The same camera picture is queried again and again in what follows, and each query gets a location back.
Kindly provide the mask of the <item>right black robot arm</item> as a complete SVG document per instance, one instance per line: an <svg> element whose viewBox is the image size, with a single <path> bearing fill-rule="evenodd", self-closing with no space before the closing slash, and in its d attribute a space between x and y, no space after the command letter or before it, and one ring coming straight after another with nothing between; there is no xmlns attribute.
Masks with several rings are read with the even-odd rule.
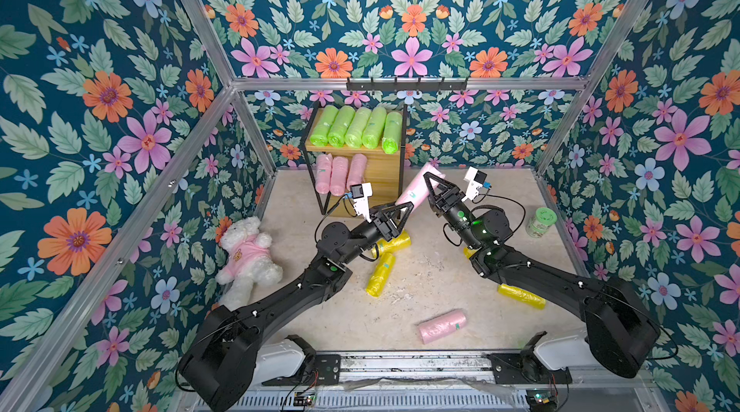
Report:
<svg viewBox="0 0 740 412"><path fill-rule="evenodd" d="M481 277L535 294L585 323L591 355L618 377L636 377L660 337L659 324L631 285L622 279L601 281L538 262L506 240L514 235L499 207L464 204L461 189L433 172L423 175L433 212L443 217L472 251L469 261Z"/></svg>

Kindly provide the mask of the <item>green roll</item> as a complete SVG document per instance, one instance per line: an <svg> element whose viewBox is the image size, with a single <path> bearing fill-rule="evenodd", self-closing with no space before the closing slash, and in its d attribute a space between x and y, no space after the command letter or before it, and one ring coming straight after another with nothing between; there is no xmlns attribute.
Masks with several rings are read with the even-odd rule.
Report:
<svg viewBox="0 0 740 412"><path fill-rule="evenodd" d="M387 119L387 110L384 107L375 107L370 113L367 124L362 132L362 146L366 149L376 149L383 135Z"/></svg>
<svg viewBox="0 0 740 412"><path fill-rule="evenodd" d="M337 148L341 148L344 146L345 136L355 118L355 115L356 110L354 107L351 106L342 107L338 111L335 120L333 121L333 123L331 123L331 127L327 134L327 140L330 146Z"/></svg>
<svg viewBox="0 0 740 412"><path fill-rule="evenodd" d="M371 115L372 111L368 108L360 108L356 111L345 133L345 143L347 146L352 149L360 149L362 147L362 135Z"/></svg>

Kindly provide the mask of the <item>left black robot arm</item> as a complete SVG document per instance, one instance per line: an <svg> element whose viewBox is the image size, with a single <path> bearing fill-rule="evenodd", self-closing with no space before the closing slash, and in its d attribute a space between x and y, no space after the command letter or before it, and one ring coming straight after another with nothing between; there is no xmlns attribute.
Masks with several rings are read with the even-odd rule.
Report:
<svg viewBox="0 0 740 412"><path fill-rule="evenodd" d="M287 323L339 293L352 276L348 265L379 240L401 235L414 204L388 203L370 209L354 229L332 222L322 231L304 272L261 300L236 310L212 311L183 354L177 373L213 411L227 411L248 390L258 352Z"/></svg>

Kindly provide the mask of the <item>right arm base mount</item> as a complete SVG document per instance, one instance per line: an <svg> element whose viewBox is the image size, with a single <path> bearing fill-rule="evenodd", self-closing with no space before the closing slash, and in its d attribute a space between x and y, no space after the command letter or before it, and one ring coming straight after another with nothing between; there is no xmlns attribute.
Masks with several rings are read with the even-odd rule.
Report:
<svg viewBox="0 0 740 412"><path fill-rule="evenodd" d="M497 384L572 384L568 368L550 370L537 356L534 348L537 342L547 335L546 331L536 333L518 352L492 352L486 355L491 361L491 370Z"/></svg>

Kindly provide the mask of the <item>wooden three-tier shelf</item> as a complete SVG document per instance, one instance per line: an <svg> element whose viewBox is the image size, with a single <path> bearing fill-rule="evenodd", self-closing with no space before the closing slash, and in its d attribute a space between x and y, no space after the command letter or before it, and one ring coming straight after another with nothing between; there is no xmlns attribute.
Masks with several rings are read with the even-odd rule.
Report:
<svg viewBox="0 0 740 412"><path fill-rule="evenodd" d="M382 138L379 146L373 150L366 149L363 146L360 149L352 149L347 146L346 143L341 148L333 147L329 144L326 147L316 147L311 144L309 141L310 132L315 123L315 120L321 113L322 109L324 109L324 107L320 105L315 105L313 107L314 113L308 122L306 130L304 130L304 134L299 145L302 156L304 157L304 160L308 165L310 182L313 186L314 194L317 199L320 212L323 214L327 213L330 210L331 205L340 200L340 197L333 196L331 192L326 195L320 195L315 190L316 158L322 153L331 154L333 155L333 158L337 156L345 157L349 160L349 162L352 161L352 157L355 154L362 153L363 155L366 155L368 163L366 171L364 173L363 182L370 183L373 190L373 195L369 199L369 204L371 206L377 206L380 204L395 201L397 197L400 196L404 188L404 146L406 140L405 131L407 119L406 111L401 111L400 109L388 109L384 107L387 110L387 113L390 113L391 111L399 111L399 113L402 113L403 115L403 132L401 136L401 145L399 147L399 151L393 155L387 155L382 148Z"/></svg>

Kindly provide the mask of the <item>green roll diagonal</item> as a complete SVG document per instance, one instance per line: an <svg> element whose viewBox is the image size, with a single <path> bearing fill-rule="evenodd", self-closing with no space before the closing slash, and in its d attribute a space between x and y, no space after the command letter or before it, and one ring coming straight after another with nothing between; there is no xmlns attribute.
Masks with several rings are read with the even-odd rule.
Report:
<svg viewBox="0 0 740 412"><path fill-rule="evenodd" d="M329 144L329 131L333 123L335 123L338 113L339 110L334 106L327 105L322 109L309 135L311 144L316 147L326 147Z"/></svg>
<svg viewBox="0 0 740 412"><path fill-rule="evenodd" d="M403 115L399 111L391 111L385 119L383 128L382 148L387 155L393 155L399 151L403 129Z"/></svg>

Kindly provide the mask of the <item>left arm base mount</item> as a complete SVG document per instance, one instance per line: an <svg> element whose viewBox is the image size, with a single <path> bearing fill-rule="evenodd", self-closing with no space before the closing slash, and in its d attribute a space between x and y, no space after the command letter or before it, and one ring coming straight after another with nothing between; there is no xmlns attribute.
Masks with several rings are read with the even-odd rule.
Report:
<svg viewBox="0 0 740 412"><path fill-rule="evenodd" d="M279 343L263 346L257 355L252 387L337 385L341 356L321 354L298 335L289 335Z"/></svg>

